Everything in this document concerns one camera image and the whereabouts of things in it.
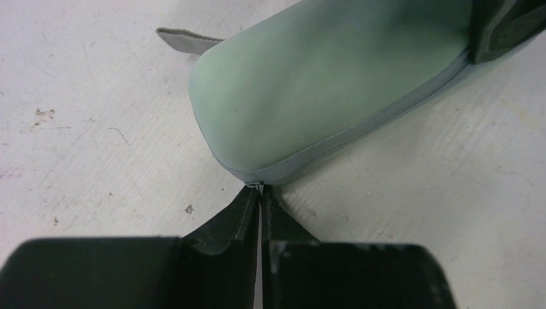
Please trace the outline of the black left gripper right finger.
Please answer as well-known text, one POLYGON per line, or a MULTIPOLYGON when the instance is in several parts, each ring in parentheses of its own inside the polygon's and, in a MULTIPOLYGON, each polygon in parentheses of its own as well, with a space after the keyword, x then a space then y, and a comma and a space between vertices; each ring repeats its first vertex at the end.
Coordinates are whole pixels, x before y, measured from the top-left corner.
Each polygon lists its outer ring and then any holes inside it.
POLYGON ((320 241, 265 186, 264 308, 455 308, 444 271, 411 243, 320 241))

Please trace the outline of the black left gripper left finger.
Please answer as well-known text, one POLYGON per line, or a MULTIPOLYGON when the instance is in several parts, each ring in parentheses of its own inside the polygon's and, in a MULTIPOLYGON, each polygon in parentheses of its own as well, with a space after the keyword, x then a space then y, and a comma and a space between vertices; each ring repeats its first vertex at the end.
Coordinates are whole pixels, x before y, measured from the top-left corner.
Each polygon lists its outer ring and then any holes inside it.
POLYGON ((184 237, 40 238, 1 268, 2 308, 252 308, 259 193, 184 237))

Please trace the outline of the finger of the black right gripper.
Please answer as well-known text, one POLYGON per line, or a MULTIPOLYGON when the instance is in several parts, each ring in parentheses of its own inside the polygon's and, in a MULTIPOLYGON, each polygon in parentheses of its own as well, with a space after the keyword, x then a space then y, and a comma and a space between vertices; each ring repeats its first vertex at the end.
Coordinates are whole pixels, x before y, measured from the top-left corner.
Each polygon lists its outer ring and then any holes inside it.
POLYGON ((473 0, 469 58, 498 59, 545 30, 545 0, 473 0))

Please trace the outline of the mint green umbrella case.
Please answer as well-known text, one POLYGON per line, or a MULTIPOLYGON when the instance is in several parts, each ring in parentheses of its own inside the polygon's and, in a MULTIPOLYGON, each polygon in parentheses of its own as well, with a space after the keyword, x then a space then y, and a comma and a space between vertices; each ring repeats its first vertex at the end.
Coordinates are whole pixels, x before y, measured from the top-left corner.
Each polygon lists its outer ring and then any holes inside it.
POLYGON ((188 93, 215 159, 281 184, 466 69, 472 1, 300 1, 229 39, 159 28, 197 56, 188 93))

